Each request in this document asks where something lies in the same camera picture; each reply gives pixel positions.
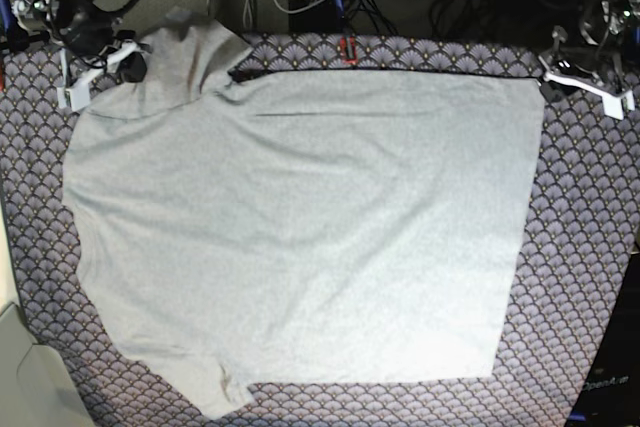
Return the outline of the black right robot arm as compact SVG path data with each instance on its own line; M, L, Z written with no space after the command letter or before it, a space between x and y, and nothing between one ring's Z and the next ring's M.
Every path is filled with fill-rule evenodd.
M15 15L26 30L44 30L87 69L105 73L108 57L134 40L131 30L117 27L141 0L128 0L104 10L95 0L16 0Z

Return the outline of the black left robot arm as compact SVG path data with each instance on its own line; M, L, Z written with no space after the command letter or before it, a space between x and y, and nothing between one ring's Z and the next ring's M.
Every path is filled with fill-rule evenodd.
M573 10L577 32L556 25L551 47L538 55L542 95L558 102L583 90L631 108L626 74L639 71L639 0L577 0Z

